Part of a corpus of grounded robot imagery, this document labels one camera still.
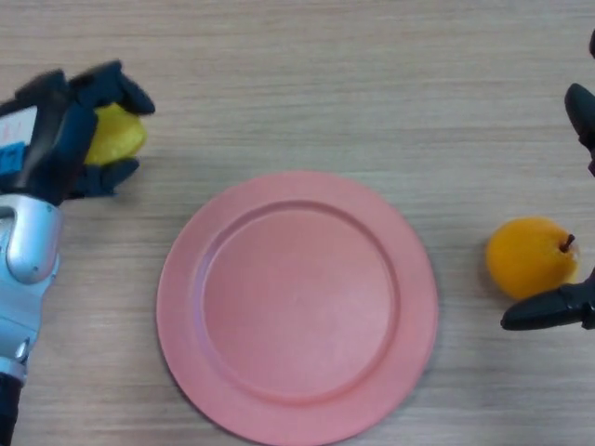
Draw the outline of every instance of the black robot finger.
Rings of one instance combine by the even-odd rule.
[[[595,31],[593,31],[593,34],[591,35],[591,42],[588,44],[588,52],[595,58]]]
[[[100,166],[87,164],[76,179],[68,200],[113,197],[115,188],[130,178],[139,168],[136,158],[126,158]]]
[[[122,73],[122,62],[112,60],[87,70],[70,81],[83,107],[95,109],[114,102],[127,112],[152,114],[155,106],[149,95]]]
[[[68,89],[68,82],[66,82],[64,71],[52,70],[51,72],[38,74],[27,84],[19,88],[15,92],[15,98],[38,98],[48,91],[67,91]]]
[[[582,85],[572,84],[566,91],[564,105],[578,141],[592,151],[595,149],[595,96]]]

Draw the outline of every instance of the pink plate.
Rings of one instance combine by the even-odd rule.
[[[313,446],[393,411],[429,359],[436,285],[420,240],[364,186],[315,172],[225,191],[165,262],[157,329],[182,391],[238,436]]]

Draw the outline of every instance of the orange fruit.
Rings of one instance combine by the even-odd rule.
[[[104,165],[134,156],[145,143],[147,132],[137,115],[117,104],[95,113],[99,121],[85,164]]]
[[[543,216],[504,224],[494,232],[485,251],[492,279],[515,300],[573,282],[579,257],[575,236]]]

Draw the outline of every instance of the white sticker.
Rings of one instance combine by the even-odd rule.
[[[32,106],[0,118],[0,147],[22,142],[31,144],[37,107]]]

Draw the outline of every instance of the wooden table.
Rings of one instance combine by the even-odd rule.
[[[64,205],[63,264],[16,446],[232,446],[170,379],[155,289],[208,199],[283,169],[362,181],[427,245],[441,293],[412,398],[347,444],[585,446],[593,334],[511,334],[483,271],[505,219],[540,214],[595,264],[595,178],[563,95],[595,86],[588,0],[0,0],[7,97],[34,74],[121,58],[154,97],[142,167],[115,200]]]

